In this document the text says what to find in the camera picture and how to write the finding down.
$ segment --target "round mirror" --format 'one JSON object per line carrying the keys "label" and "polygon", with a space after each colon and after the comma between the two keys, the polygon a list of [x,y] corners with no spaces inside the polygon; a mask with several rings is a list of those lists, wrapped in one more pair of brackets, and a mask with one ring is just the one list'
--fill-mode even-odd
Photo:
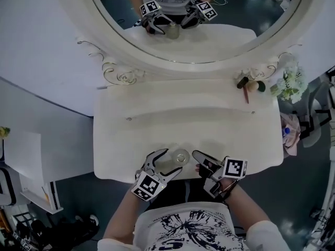
{"label": "round mirror", "polygon": [[254,48],[262,37],[281,28],[300,2],[93,1],[111,27],[135,47],[165,60],[193,64],[222,61]]}

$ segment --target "hand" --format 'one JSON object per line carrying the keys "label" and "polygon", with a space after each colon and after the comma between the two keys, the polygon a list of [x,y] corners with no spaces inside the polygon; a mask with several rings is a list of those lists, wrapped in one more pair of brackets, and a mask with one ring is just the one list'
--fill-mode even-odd
{"label": "hand", "polygon": [[178,167],[167,174],[156,172],[155,161],[167,152],[168,149],[161,149],[150,153],[141,169],[135,173],[136,180],[131,187],[131,192],[144,201],[149,201],[157,196],[167,186],[168,182],[176,177],[183,169],[182,167]]}
{"label": "hand", "polygon": [[[199,172],[200,169],[200,164],[196,165],[196,171]],[[224,191],[224,189],[226,189],[229,185],[231,185],[233,183],[233,180],[231,180],[230,178],[223,178],[222,180],[220,180],[221,183],[221,190]]]}
{"label": "hand", "polygon": [[165,32],[158,25],[168,25],[172,20],[168,18],[161,10],[151,12],[142,18],[142,26],[148,33],[164,35]]}
{"label": "hand", "polygon": [[203,3],[200,0],[189,1],[185,6],[187,14],[181,22],[182,29],[191,29],[197,27],[199,24],[205,23],[206,18],[200,12],[197,4]]}

